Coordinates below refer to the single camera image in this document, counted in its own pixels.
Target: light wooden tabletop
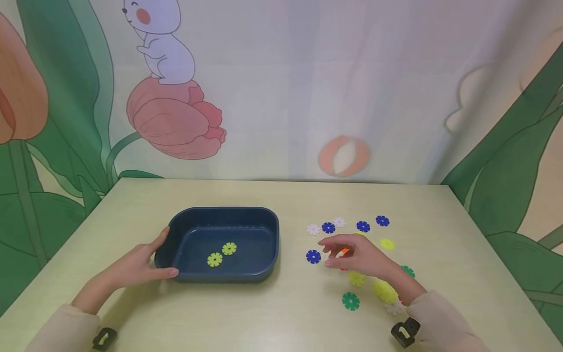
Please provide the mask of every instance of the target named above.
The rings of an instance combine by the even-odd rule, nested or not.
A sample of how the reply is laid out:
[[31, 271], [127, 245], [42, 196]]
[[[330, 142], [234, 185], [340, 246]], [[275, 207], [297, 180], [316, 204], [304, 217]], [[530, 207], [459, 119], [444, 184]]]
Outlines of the light wooden tabletop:
[[[280, 256], [261, 284], [153, 283], [114, 294], [100, 311], [118, 330], [115, 351], [399, 351], [393, 316], [372, 285], [353, 287], [347, 272], [311, 265], [335, 217], [340, 232], [371, 225], [375, 243], [408, 265], [428, 289], [447, 297], [492, 351], [561, 351], [563, 347], [446, 186], [313, 182], [122, 179], [0, 318], [2, 350], [21, 351], [41, 325], [84, 283], [135, 244], [151, 241], [194, 206], [262, 206], [280, 221]], [[391, 224], [376, 224], [377, 215]], [[360, 298], [357, 311], [341, 302]]]

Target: dark blue plastic tray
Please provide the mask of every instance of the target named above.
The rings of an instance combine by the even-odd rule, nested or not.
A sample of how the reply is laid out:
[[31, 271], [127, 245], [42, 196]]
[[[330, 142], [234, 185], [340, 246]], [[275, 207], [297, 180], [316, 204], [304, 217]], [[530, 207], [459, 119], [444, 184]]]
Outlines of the dark blue plastic tray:
[[[237, 246], [230, 256], [222, 253], [227, 242]], [[279, 221], [269, 209], [189, 208], [170, 221], [154, 262], [158, 268], [178, 268], [178, 282], [258, 283], [272, 273], [278, 247]], [[223, 255], [223, 262], [212, 268], [207, 257], [215, 252]]]

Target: beige sleeve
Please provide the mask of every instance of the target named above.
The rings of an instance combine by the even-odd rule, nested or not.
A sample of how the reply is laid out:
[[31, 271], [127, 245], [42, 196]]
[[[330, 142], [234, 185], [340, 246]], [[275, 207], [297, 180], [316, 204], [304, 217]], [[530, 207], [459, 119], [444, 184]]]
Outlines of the beige sleeve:
[[96, 337], [100, 317], [71, 305], [59, 307], [35, 335], [25, 352], [83, 352]]
[[490, 352], [461, 313], [436, 291], [418, 297], [406, 311], [420, 323], [416, 340], [428, 352]]

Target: fabric backdrop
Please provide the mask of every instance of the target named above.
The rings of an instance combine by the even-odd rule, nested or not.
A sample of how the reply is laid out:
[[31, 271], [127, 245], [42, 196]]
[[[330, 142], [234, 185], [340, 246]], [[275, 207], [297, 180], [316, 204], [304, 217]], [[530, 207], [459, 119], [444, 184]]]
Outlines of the fabric backdrop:
[[563, 340], [563, 3], [5, 0], [0, 311], [120, 177], [441, 183]]

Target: finger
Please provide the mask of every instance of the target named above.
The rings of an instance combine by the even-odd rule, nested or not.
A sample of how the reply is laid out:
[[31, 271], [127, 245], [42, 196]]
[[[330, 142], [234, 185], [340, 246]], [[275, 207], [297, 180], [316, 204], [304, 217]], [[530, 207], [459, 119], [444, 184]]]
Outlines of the finger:
[[354, 255], [354, 249], [350, 248], [346, 253], [344, 253], [344, 258], [349, 258]]
[[356, 236], [355, 235], [335, 235], [323, 238], [319, 241], [320, 246], [337, 246], [337, 245], [348, 245], [351, 247], [356, 246]]
[[340, 246], [333, 247], [332, 250], [331, 250], [331, 252], [330, 252], [330, 255], [329, 255], [328, 257], [329, 257], [329, 258], [335, 258], [335, 257], [336, 257], [340, 252], [342, 252], [345, 248], [348, 248], [348, 246], [346, 246], [346, 245], [344, 245], [344, 244], [342, 244], [342, 245], [340, 245]]
[[335, 269], [352, 269], [354, 267], [355, 258], [348, 257], [348, 258], [333, 258], [329, 259], [324, 262], [324, 265], [327, 268], [335, 268]]
[[149, 269], [146, 278], [147, 281], [170, 279], [178, 276], [178, 273], [179, 271], [176, 268]]
[[158, 235], [158, 237], [156, 237], [154, 239], [154, 241], [152, 241], [150, 243], [150, 248], [154, 251], [156, 251], [158, 248], [160, 248], [162, 246], [162, 244], [164, 243], [164, 241], [166, 240], [166, 236], [168, 236], [168, 233], [170, 232], [170, 226], [166, 226]]
[[334, 248], [334, 246], [324, 246], [323, 248], [323, 253], [328, 253], [332, 250], [332, 248]]

